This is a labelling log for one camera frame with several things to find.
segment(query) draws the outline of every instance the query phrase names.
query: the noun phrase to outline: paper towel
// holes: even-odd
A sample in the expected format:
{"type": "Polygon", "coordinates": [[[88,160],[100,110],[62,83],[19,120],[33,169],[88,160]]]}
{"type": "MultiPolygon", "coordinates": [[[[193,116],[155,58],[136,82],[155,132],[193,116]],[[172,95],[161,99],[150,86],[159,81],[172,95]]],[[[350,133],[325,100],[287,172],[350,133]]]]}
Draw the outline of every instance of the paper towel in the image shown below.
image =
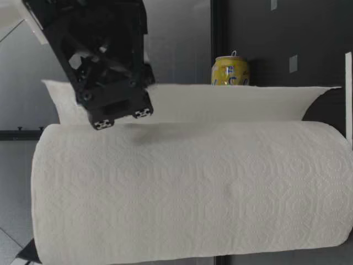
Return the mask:
{"type": "Polygon", "coordinates": [[[352,172],[321,123],[51,125],[33,160],[35,242],[48,265],[336,246],[352,172]]]}
{"type": "MultiPolygon", "coordinates": [[[[70,83],[44,81],[63,125],[89,124],[70,83]]],[[[328,87],[250,87],[157,84],[148,88],[154,114],[116,123],[193,123],[302,120],[328,87]]]]}

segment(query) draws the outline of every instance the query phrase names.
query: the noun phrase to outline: white label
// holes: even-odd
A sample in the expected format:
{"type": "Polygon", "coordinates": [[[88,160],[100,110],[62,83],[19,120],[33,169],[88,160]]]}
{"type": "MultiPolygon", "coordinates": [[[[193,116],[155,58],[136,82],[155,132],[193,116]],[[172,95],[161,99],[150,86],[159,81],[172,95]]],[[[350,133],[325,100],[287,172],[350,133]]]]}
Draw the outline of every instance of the white label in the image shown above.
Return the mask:
{"type": "Polygon", "coordinates": [[[277,9],[277,0],[271,0],[271,11],[277,9]]]}
{"type": "Polygon", "coordinates": [[[346,54],[346,138],[353,145],[352,53],[346,54]]]}
{"type": "Polygon", "coordinates": [[[289,73],[298,71],[298,55],[289,58],[289,73]]]}

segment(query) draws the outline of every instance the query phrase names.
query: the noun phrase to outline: black wall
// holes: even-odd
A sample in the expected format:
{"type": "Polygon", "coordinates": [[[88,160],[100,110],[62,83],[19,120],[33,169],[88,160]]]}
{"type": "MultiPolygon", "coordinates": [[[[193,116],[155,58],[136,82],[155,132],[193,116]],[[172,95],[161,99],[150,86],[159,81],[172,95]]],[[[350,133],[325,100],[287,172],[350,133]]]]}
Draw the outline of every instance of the black wall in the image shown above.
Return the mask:
{"type": "MultiPolygon", "coordinates": [[[[227,0],[223,2],[221,53],[247,57],[256,86],[345,85],[345,54],[353,51],[352,0],[227,0]],[[289,58],[298,55],[298,71],[289,58]]],[[[306,120],[333,125],[345,134],[344,89],[328,92],[306,120]]]]}

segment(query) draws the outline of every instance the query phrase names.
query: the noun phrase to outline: screw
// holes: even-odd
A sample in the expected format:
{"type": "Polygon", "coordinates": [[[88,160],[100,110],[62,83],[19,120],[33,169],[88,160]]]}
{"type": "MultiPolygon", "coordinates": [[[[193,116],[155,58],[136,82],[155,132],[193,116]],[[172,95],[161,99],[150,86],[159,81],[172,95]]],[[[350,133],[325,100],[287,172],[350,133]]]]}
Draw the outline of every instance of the screw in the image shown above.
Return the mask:
{"type": "Polygon", "coordinates": [[[91,99],[92,99],[92,94],[91,93],[85,92],[83,94],[83,100],[84,101],[90,101],[91,99]]]}
{"type": "Polygon", "coordinates": [[[130,81],[130,87],[135,87],[136,86],[136,81],[134,79],[132,79],[130,81]]]}

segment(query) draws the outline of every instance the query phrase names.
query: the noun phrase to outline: soda can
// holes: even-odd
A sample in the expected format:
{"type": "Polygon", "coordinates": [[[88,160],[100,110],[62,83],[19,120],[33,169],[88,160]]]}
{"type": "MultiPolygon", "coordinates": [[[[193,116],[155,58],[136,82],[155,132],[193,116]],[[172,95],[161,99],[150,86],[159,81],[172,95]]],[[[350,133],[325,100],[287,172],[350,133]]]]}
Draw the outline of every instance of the soda can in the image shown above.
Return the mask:
{"type": "Polygon", "coordinates": [[[247,60],[232,52],[231,56],[216,58],[212,68],[212,85],[214,86],[247,86],[250,82],[250,69],[247,60]]]}

